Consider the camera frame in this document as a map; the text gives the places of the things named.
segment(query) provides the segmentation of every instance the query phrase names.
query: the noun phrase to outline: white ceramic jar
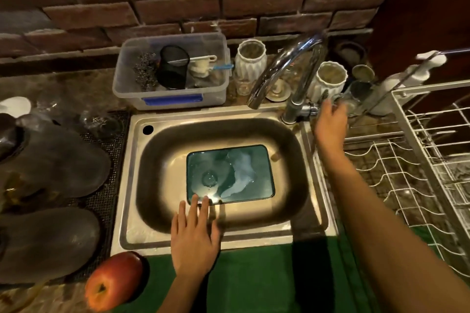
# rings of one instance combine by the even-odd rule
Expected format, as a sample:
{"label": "white ceramic jar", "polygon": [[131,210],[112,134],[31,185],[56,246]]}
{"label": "white ceramic jar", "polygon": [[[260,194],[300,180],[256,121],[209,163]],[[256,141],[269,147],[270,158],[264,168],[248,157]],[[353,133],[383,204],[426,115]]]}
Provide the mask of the white ceramic jar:
{"label": "white ceramic jar", "polygon": [[266,69],[266,46],[259,40],[248,39],[240,43],[235,56],[235,71],[240,79],[255,82]]}
{"label": "white ceramic jar", "polygon": [[307,96],[312,102],[318,102],[323,92],[327,90],[328,99],[332,99],[341,93],[347,78],[346,69],[338,62],[323,62],[308,88]]}

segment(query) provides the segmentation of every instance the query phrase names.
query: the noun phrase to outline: stainless steel sink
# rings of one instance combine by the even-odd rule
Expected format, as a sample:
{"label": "stainless steel sink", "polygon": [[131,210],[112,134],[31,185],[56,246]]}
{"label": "stainless steel sink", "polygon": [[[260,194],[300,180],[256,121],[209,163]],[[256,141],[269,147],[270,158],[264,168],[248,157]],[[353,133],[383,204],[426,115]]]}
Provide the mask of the stainless steel sink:
{"label": "stainless steel sink", "polygon": [[170,252],[171,219],[186,200],[189,153],[258,144],[270,156],[275,195],[211,206],[210,217],[225,231],[222,249],[336,235],[310,124],[283,124],[283,108],[267,104],[257,110],[238,106],[133,116],[111,254]]}

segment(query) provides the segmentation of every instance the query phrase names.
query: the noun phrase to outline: faucet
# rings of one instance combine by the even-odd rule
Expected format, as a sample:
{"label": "faucet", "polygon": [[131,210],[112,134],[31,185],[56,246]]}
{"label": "faucet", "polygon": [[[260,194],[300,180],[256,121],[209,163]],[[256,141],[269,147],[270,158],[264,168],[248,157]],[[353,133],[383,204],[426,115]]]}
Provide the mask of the faucet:
{"label": "faucet", "polygon": [[296,92],[287,102],[281,120],[284,124],[291,125],[297,122],[301,116],[318,114],[320,105],[306,103],[307,91],[312,83],[320,64],[325,61],[327,52],[327,38],[324,33],[305,33],[295,38],[288,46],[284,47],[274,58],[273,62],[259,76],[248,98],[247,105],[251,109],[258,109],[267,92],[279,79],[284,69],[289,66],[302,53],[312,50],[312,57],[306,72],[302,75]]}

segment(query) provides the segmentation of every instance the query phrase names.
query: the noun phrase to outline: plastic storage box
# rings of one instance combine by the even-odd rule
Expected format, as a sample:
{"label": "plastic storage box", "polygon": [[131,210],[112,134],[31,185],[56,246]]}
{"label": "plastic storage box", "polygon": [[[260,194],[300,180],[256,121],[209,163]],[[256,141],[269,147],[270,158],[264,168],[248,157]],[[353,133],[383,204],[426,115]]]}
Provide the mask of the plastic storage box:
{"label": "plastic storage box", "polygon": [[189,57],[216,55],[216,65],[230,63],[227,41],[221,33],[183,34],[156,37],[140,37],[127,40],[117,59],[113,80],[113,93],[126,99],[138,110],[195,108],[225,103],[231,70],[215,70],[217,85],[206,88],[143,92],[136,82],[135,65],[139,56],[155,52],[157,57],[166,45],[184,48]]}

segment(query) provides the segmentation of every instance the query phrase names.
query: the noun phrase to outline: soap dispenser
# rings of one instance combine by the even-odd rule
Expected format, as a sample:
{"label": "soap dispenser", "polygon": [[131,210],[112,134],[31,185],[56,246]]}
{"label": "soap dispenser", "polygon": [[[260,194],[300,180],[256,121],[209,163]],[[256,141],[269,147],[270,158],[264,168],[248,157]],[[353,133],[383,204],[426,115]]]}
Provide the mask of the soap dispenser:
{"label": "soap dispenser", "polygon": [[[420,53],[416,55],[416,59],[418,60],[426,60],[432,54],[437,51],[429,51],[426,53]],[[430,73],[429,70],[434,67],[442,66],[446,63],[447,57],[445,55],[437,55],[431,58],[429,61],[423,61],[424,63],[411,77],[409,77],[406,81],[404,81],[400,86],[400,88],[405,87],[415,87],[423,84],[425,81],[429,79]],[[373,106],[377,103],[388,91],[390,91],[393,87],[395,87],[398,83],[400,83],[408,74],[412,73],[419,65],[411,65],[405,71],[392,74],[391,76],[387,77],[381,84],[376,86],[370,95],[370,97],[366,100],[364,107],[367,109],[370,106]],[[412,95],[399,95],[396,96],[400,105],[404,105],[413,99],[416,94]],[[384,116],[387,114],[392,113],[392,107],[390,104],[390,99],[388,97],[384,98],[379,104],[373,107],[371,110],[368,111],[369,114],[377,115],[377,116]]]}

